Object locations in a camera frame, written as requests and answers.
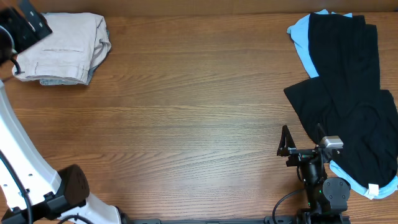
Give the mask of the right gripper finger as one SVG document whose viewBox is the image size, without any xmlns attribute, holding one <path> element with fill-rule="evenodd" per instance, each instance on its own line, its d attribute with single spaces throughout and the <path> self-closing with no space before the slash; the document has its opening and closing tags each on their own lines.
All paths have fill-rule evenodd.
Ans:
<svg viewBox="0 0 398 224">
<path fill-rule="evenodd" d="M 318 145 L 320 145 L 321 144 L 321 141 L 322 141 L 322 139 L 324 138 L 326 136 L 326 132 L 325 132 L 325 130 L 323 129 L 323 127 L 322 127 L 322 125 L 320 124 L 320 123 L 317 123 L 317 125 L 316 125 L 316 143 L 318 144 Z"/>
<path fill-rule="evenodd" d="M 278 156 L 289 156 L 296 150 L 296 145 L 287 125 L 283 125 L 281 139 L 277 150 Z"/>
</svg>

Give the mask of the beige khaki shorts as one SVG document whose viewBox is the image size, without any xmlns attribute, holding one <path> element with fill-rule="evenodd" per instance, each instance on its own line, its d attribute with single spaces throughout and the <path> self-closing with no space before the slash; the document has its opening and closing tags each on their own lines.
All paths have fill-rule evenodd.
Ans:
<svg viewBox="0 0 398 224">
<path fill-rule="evenodd" d="M 45 13 L 52 33 L 17 56 L 23 82 L 41 78 L 86 82 L 89 69 L 105 60 L 111 42 L 104 16 Z"/>
</svg>

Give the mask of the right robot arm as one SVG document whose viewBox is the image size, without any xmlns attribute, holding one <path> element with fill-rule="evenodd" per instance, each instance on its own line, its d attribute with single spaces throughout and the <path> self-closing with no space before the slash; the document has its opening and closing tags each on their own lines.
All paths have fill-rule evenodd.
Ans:
<svg viewBox="0 0 398 224">
<path fill-rule="evenodd" d="M 343 149 L 343 141 L 338 136 L 327 136 L 323 128 L 317 125 L 320 137 L 313 149 L 297 149 L 292 135 L 286 125 L 282 127 L 281 139 L 277 155 L 286 157 L 286 166 L 295 167 L 296 173 L 303 183 L 303 188 L 282 197 L 272 211 L 273 223 L 294 224 L 344 224 L 349 217 L 343 212 L 348 209 L 351 186 L 341 177 L 328 177 L 325 164 L 331 162 L 332 156 Z M 308 208 L 302 208 L 292 217 L 278 217 L 276 210 L 287 198 L 299 193 L 306 193 Z"/>
</svg>

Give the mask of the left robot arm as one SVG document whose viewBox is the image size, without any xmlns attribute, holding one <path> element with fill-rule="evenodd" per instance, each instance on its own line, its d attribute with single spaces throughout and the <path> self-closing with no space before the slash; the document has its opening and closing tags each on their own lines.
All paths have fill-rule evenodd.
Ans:
<svg viewBox="0 0 398 224">
<path fill-rule="evenodd" d="M 52 33 L 47 21 L 29 1 L 19 9 L 1 10 L 1 63 L 11 61 L 22 73 L 15 56 Z M 1 189 L 8 210 L 1 223 L 33 223 L 46 218 L 59 223 L 127 224 L 128 216 L 90 192 L 82 169 L 70 165 L 53 169 L 40 155 L 17 119 L 1 81 Z"/>
</svg>

